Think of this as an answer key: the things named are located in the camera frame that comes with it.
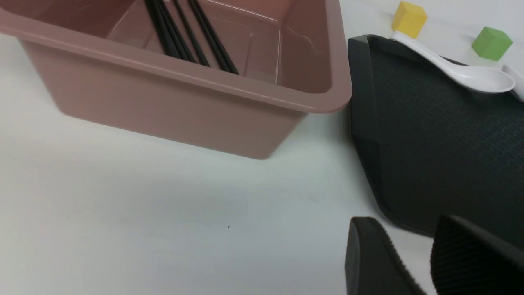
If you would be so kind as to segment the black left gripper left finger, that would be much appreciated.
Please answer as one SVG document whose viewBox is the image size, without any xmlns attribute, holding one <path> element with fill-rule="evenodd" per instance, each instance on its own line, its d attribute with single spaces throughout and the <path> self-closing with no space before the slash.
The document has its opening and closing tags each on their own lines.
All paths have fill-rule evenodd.
<svg viewBox="0 0 524 295">
<path fill-rule="evenodd" d="M 345 273 L 348 295 L 425 295 L 372 217 L 350 220 Z"/>
</svg>

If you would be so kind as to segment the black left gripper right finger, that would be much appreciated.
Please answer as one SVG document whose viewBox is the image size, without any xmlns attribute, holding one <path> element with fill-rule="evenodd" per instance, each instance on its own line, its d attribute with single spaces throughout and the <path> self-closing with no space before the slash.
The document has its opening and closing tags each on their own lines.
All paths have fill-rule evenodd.
<svg viewBox="0 0 524 295">
<path fill-rule="evenodd" d="M 523 251 L 458 216 L 441 216 L 431 278 L 439 295 L 522 295 Z"/>
</svg>

